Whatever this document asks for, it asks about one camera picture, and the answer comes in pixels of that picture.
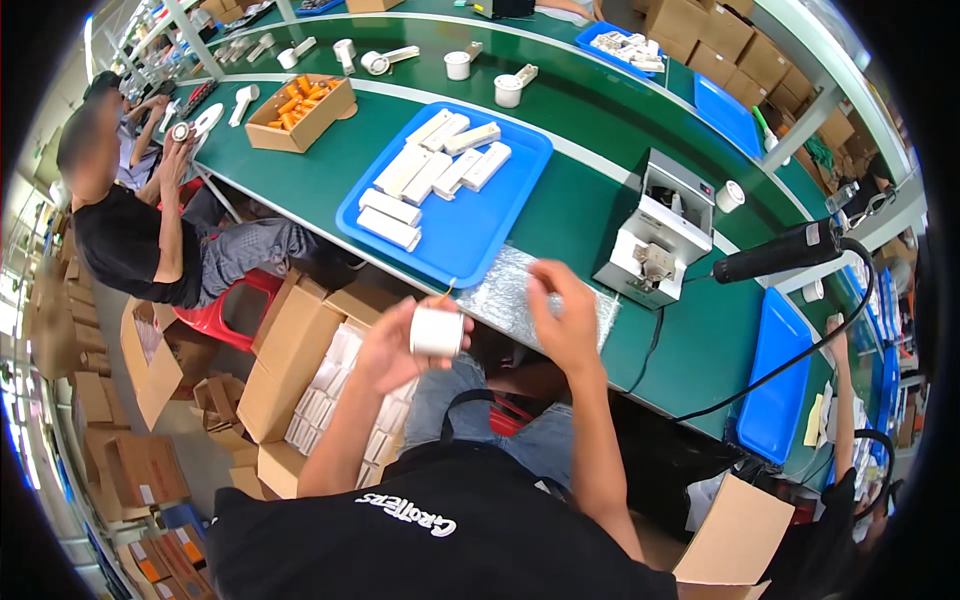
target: plastic bottle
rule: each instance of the plastic bottle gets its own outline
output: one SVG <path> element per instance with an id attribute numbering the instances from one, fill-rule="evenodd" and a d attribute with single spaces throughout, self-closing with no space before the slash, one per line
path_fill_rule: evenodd
<path id="1" fill-rule="evenodd" d="M 844 185 L 838 189 L 836 193 L 827 198 L 827 211 L 831 215 L 836 214 L 837 211 L 847 205 L 849 201 L 853 200 L 853 197 L 856 196 L 859 190 L 860 184 L 856 181 Z"/>

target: green workbench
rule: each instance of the green workbench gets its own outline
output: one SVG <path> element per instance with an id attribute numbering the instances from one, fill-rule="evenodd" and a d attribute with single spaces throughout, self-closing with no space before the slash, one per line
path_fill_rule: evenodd
<path id="1" fill-rule="evenodd" d="M 345 37 L 353 39 L 358 59 L 368 50 L 384 52 L 409 44 L 420 47 L 420 56 L 397 63 L 391 75 L 378 78 L 370 76 L 357 60 L 353 85 L 358 113 L 334 123 L 302 155 L 253 150 L 243 128 L 220 124 L 197 160 L 218 177 L 320 235 L 432 291 L 442 291 L 445 285 L 360 244 L 334 224 L 334 213 L 347 192 L 422 103 L 468 103 L 556 136 L 557 151 L 507 243 L 535 256 L 562 260 L 597 288 L 603 286 L 592 281 L 591 275 L 608 218 L 618 199 L 622 202 L 624 195 L 636 194 L 623 181 L 650 147 L 677 159 L 714 187 L 727 179 L 740 183 L 748 197 L 746 205 L 729 215 L 718 211 L 714 222 L 717 232 L 737 248 L 765 242 L 807 220 L 807 214 L 826 216 L 823 194 L 797 161 L 778 169 L 784 185 L 777 184 L 695 115 L 690 106 L 692 72 L 685 66 L 670 61 L 667 73 L 648 84 L 574 50 L 568 44 L 581 30 L 540 14 L 532 21 L 512 20 L 505 28 L 499 26 L 504 21 L 494 27 L 482 17 L 446 5 L 437 12 L 465 18 L 409 14 L 417 7 L 439 6 L 436 0 L 407 0 L 395 9 L 402 12 L 388 15 L 344 15 L 343 7 L 337 7 L 325 18 L 303 19 L 289 26 L 275 24 L 270 31 L 276 46 L 253 64 L 246 60 L 228 64 L 228 78 L 204 106 L 223 102 L 229 113 L 236 90 L 249 83 L 259 84 L 261 102 L 268 98 L 287 77 L 276 54 L 289 47 L 293 38 L 315 36 L 318 41 L 317 47 L 301 58 L 297 72 L 340 73 L 330 46 Z M 274 17 L 279 20 L 278 13 L 268 15 L 258 26 L 271 25 L 268 19 Z M 256 39 L 262 34 L 254 30 L 252 35 Z M 470 79 L 448 80 L 443 55 L 462 49 L 471 40 L 482 41 L 484 52 L 474 62 Z M 519 107 L 498 107 L 493 102 L 493 78 L 516 72 L 527 62 L 540 68 L 539 76 L 524 89 Z M 182 87 L 179 93 L 189 89 Z M 254 103 L 247 115 L 259 104 Z M 705 274 L 713 260 L 723 255 L 715 247 L 710 256 L 690 268 L 689 275 Z M 720 286 L 703 279 L 686 285 L 682 300 L 665 309 L 660 346 L 633 394 L 664 414 L 680 415 L 742 389 L 754 361 L 763 294 L 764 289 L 754 281 Z M 631 391 L 655 317 L 629 300 L 621 300 L 620 305 L 602 358 L 611 384 Z M 835 310 L 835 304 L 827 301 L 801 307 L 821 333 L 820 312 Z M 831 375 L 827 361 L 815 354 L 801 424 L 784 472 L 810 462 L 812 450 L 802 446 L 806 412 Z M 727 420 L 728 411 L 721 410 L 690 424 L 722 439 Z M 821 487 L 823 476 L 826 470 L 810 482 L 811 487 Z"/>

